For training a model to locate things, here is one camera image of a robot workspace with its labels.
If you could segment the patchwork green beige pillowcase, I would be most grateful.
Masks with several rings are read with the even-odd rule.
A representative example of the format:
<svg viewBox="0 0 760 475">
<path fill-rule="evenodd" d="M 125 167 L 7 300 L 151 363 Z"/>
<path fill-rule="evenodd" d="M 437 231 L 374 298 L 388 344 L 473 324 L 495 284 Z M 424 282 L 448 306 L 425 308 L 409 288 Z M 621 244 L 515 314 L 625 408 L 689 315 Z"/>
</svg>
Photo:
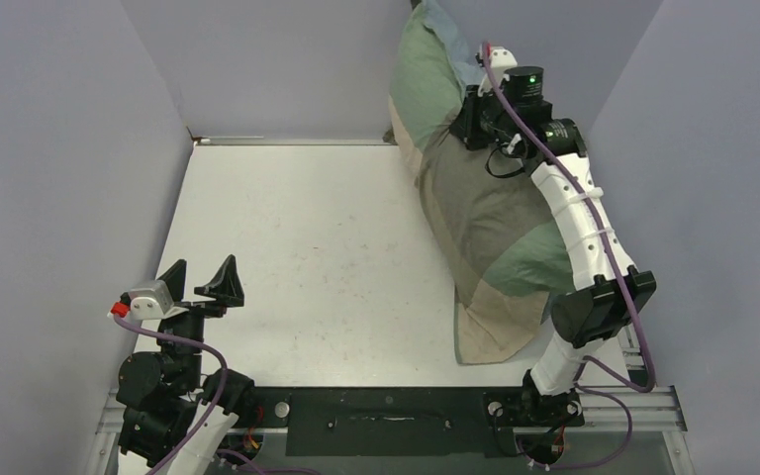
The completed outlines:
<svg viewBox="0 0 760 475">
<path fill-rule="evenodd" d="M 390 143 L 400 150 L 455 287 L 454 352 L 465 365 L 509 360 L 538 334 L 550 298 L 574 288 L 563 239 L 524 175 L 497 178 L 496 157 L 454 137 L 477 85 L 465 37 L 435 1 L 417 1 L 394 62 Z"/>
</svg>

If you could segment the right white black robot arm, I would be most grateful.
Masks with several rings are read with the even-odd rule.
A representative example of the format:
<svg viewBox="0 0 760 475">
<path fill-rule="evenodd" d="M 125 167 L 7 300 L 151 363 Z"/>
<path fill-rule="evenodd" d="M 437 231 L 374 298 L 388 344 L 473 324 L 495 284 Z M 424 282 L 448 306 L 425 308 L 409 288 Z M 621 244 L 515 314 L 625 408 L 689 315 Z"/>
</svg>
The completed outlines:
<svg viewBox="0 0 760 475">
<path fill-rule="evenodd" d="M 565 243 L 574 291 L 550 309 L 553 336 L 527 371 L 519 395 L 503 414 L 524 426 L 577 423 L 575 386 L 594 353 L 628 326 L 656 290 L 622 249 L 602 204 L 577 125 L 556 119 L 543 97 L 539 66 L 484 63 L 485 77 L 467 87 L 451 133 L 469 150 L 491 147 L 518 162 L 510 177 L 526 174 L 542 193 Z"/>
</svg>

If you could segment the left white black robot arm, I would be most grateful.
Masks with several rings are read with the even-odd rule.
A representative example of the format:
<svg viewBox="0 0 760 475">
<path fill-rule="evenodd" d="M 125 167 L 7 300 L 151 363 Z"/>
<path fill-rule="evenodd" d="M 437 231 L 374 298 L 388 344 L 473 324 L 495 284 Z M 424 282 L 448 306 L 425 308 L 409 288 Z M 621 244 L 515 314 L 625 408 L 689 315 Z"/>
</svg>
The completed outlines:
<svg viewBox="0 0 760 475">
<path fill-rule="evenodd" d="M 202 474 L 234 426 L 263 419 L 253 380 L 204 341 L 207 320 L 244 304 L 235 256 L 195 288 L 194 301 L 184 298 L 186 270 L 186 260 L 177 260 L 123 293 L 109 312 L 119 327 L 158 346 L 125 358 L 116 396 L 125 408 L 120 451 L 141 457 L 150 474 Z"/>
</svg>

